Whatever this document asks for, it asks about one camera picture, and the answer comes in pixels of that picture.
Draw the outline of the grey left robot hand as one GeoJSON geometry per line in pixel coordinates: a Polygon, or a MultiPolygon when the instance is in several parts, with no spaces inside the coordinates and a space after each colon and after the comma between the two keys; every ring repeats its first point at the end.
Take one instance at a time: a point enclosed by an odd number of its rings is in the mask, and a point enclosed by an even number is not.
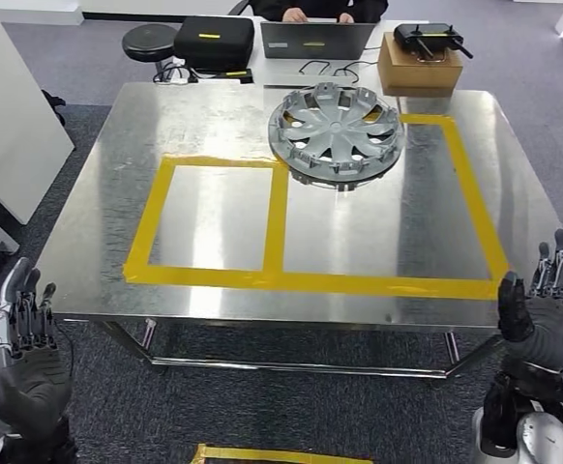
{"type": "Polygon", "coordinates": [[[56,285],[38,295],[40,277],[22,257],[0,289],[0,421],[32,440],[52,435],[72,393],[55,336],[56,285]]]}

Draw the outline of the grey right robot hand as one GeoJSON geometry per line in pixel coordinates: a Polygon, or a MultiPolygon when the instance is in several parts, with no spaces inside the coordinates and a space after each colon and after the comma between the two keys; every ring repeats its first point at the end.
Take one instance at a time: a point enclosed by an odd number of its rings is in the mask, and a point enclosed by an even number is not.
{"type": "Polygon", "coordinates": [[[563,370],[563,228],[554,232],[554,251],[538,246],[529,284],[513,271],[498,290],[498,328],[507,353],[552,371],[563,370]]]}

